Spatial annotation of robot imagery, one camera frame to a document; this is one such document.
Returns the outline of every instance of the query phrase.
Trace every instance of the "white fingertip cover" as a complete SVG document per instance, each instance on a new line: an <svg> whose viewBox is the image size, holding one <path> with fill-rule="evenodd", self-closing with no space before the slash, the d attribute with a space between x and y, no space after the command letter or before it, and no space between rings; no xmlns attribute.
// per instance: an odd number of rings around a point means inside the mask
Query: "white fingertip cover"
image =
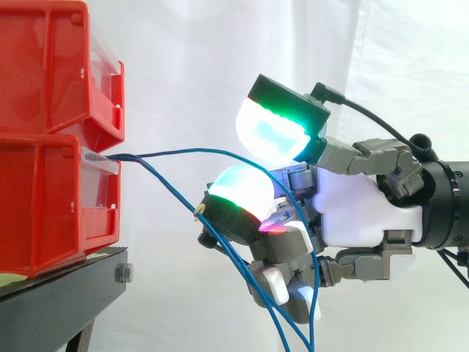
<svg viewBox="0 0 469 352"><path fill-rule="evenodd" d="M284 277L282 276L280 270L278 270L275 266L271 266L264 269L262 274L265 276L269 284L274 301L279 305L287 303L289 294L287 286L285 285Z"/></svg>
<svg viewBox="0 0 469 352"><path fill-rule="evenodd" d="M298 288L298 293L301 294L302 297L304 297L306 305L308 306L308 312L310 312L311 305L313 303L314 289L311 286L305 285L303 287ZM314 308L314 319L321 319L321 309L318 301L316 301L316 307Z"/></svg>

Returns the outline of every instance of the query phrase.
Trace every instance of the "white backdrop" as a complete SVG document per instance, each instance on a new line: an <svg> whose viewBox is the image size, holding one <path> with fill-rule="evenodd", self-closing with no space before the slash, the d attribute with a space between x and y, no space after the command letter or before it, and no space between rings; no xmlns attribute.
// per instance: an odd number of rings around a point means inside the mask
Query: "white backdrop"
<svg viewBox="0 0 469 352"><path fill-rule="evenodd" d="M468 158L463 1L88 4L125 63L126 141L115 152L215 147L251 157L237 140L235 117L264 73L299 92L322 81L404 135L429 134L447 160ZM328 134L347 142L386 136L335 107ZM234 161L187 155L152 164L198 204L205 184ZM121 227L134 281L97 319L91 352L282 351L268 313L235 268L197 243L200 225L137 165L123 168ZM435 253L416 253L417 263L395 282L321 290L317 350L466 351L467 293ZM292 350L303 351L288 335Z"/></svg>

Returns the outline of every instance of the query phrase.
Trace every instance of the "metal screw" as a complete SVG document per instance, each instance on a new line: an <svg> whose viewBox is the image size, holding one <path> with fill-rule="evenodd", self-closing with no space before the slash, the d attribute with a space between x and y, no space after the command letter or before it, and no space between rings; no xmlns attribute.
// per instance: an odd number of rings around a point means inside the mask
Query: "metal screw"
<svg viewBox="0 0 469 352"><path fill-rule="evenodd" d="M116 268L116 281L128 284L133 279L133 265L130 263L119 264Z"/></svg>

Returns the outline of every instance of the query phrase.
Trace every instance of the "black metal stand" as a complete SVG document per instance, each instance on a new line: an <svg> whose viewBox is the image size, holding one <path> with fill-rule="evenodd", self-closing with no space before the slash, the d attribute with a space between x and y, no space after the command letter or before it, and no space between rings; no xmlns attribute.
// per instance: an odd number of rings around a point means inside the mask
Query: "black metal stand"
<svg viewBox="0 0 469 352"><path fill-rule="evenodd" d="M88 351L95 318L125 291L127 249L0 287L0 352Z"/></svg>

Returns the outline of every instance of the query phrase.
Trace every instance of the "red plastic drawer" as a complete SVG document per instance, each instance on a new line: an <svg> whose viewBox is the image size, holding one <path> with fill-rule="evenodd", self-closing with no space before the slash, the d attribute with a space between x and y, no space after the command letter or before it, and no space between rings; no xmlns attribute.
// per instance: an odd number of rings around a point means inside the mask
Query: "red plastic drawer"
<svg viewBox="0 0 469 352"><path fill-rule="evenodd" d="M119 240L120 164L74 136L0 134L0 273L34 277Z"/></svg>
<svg viewBox="0 0 469 352"><path fill-rule="evenodd" d="M81 1L0 1L0 133L124 140L124 67Z"/></svg>

